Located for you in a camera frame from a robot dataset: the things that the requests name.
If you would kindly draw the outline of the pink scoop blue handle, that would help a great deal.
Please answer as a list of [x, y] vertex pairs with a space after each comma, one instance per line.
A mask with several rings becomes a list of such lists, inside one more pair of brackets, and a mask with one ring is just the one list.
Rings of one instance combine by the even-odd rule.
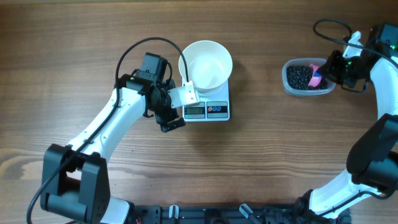
[[312, 73], [312, 77], [308, 83], [308, 86], [317, 87], [322, 82], [322, 75], [320, 75], [317, 72], [317, 70], [319, 69], [319, 66], [311, 64], [310, 68], [313, 70], [313, 73]]

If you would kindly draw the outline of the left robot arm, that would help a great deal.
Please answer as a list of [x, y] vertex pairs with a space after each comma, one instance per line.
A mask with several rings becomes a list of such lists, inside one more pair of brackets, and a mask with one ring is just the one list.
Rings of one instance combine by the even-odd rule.
[[134, 204], [111, 196], [108, 162], [130, 127], [152, 112], [162, 132], [185, 125], [177, 108], [197, 103], [192, 82], [165, 79], [169, 62], [147, 53], [139, 69], [116, 76], [111, 98], [89, 126], [67, 145], [45, 152], [40, 207], [78, 223], [134, 223]]

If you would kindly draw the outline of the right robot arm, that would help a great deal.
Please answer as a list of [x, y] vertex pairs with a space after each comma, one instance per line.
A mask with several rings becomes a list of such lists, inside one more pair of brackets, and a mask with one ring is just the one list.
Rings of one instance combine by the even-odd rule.
[[315, 73], [350, 92], [359, 80], [364, 90], [372, 83], [378, 119], [353, 145], [341, 174], [296, 200], [292, 223], [344, 223], [342, 213], [350, 206], [397, 191], [397, 25], [374, 26], [365, 45], [359, 35], [350, 32], [340, 42], [345, 50], [333, 51]]

